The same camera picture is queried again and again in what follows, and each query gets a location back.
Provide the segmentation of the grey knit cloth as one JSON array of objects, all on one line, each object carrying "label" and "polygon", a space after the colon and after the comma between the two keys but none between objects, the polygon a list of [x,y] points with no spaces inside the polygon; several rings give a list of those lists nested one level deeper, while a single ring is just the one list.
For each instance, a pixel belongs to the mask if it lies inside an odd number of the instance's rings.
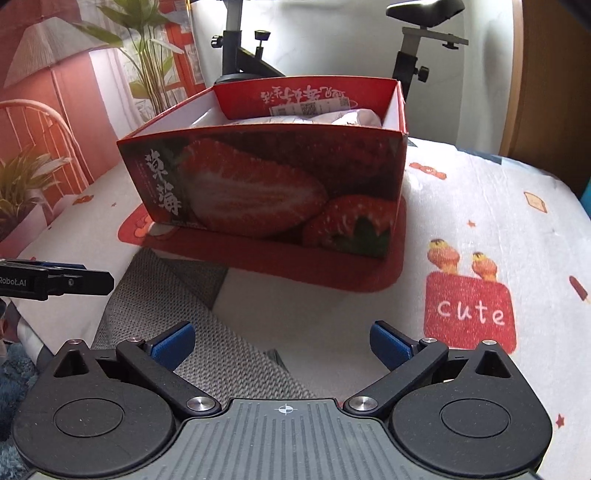
[{"label": "grey knit cloth", "polygon": [[141,338],[152,359],[221,405],[232,399],[310,399],[276,351],[257,349],[213,313],[226,274],[218,264],[140,250],[106,304],[93,348]]}]

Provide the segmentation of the cartoon print table cloth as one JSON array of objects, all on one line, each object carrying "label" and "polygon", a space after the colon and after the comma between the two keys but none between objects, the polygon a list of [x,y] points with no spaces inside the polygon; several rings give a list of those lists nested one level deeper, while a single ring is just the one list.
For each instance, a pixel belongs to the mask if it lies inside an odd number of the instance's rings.
[{"label": "cartoon print table cloth", "polygon": [[219,401],[345,399],[379,379],[370,326],[471,349],[497,340],[544,404],[545,479],[590,475],[590,220],[558,179],[509,159],[410,144],[392,262],[254,247],[155,224],[124,166],[91,185],[25,251],[109,271],[109,297],[10,304],[32,359],[68,339],[109,348],[180,322],[197,331],[179,367]]}]

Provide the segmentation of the red strawberry cardboard box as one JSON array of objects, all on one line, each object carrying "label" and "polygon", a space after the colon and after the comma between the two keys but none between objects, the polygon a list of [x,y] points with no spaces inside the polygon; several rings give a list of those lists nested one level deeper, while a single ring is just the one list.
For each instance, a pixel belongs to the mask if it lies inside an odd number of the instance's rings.
[{"label": "red strawberry cardboard box", "polygon": [[[373,110],[383,127],[228,120]],[[117,143],[152,219],[219,234],[382,259],[394,236],[408,128],[401,84],[360,76],[222,83]]]}]

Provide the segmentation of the white plastic bag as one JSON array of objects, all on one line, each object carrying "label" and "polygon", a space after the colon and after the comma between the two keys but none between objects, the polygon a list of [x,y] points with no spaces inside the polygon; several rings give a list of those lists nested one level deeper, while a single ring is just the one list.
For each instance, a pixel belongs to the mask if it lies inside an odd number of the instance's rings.
[{"label": "white plastic bag", "polygon": [[352,109],[315,116],[278,115],[228,120],[218,108],[211,108],[190,124],[191,128],[250,124],[329,124],[382,128],[380,117],[370,109]]}]

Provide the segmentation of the black exercise bike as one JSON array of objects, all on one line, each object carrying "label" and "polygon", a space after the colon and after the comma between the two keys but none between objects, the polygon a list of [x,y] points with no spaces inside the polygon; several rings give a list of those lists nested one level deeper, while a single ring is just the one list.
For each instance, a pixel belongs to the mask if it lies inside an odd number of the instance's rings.
[{"label": "black exercise bike", "polygon": [[440,31],[463,13],[462,1],[190,1],[187,13],[210,84],[304,74],[382,76],[404,92],[427,82],[419,49],[448,50],[468,39]]}]

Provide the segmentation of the printed wall backdrop cloth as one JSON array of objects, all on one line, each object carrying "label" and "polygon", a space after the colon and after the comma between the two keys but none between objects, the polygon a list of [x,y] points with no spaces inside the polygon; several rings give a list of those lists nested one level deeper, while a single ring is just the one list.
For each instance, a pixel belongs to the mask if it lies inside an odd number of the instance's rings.
[{"label": "printed wall backdrop cloth", "polygon": [[204,89],[185,1],[1,5],[1,253],[119,164],[117,141]]}]

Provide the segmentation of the wooden door frame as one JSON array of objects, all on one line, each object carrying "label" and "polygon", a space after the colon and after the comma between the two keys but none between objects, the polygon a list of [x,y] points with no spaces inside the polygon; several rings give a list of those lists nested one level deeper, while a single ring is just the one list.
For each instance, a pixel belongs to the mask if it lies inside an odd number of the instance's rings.
[{"label": "wooden door frame", "polygon": [[580,195],[590,179],[590,25],[563,1],[515,1],[500,154]]}]

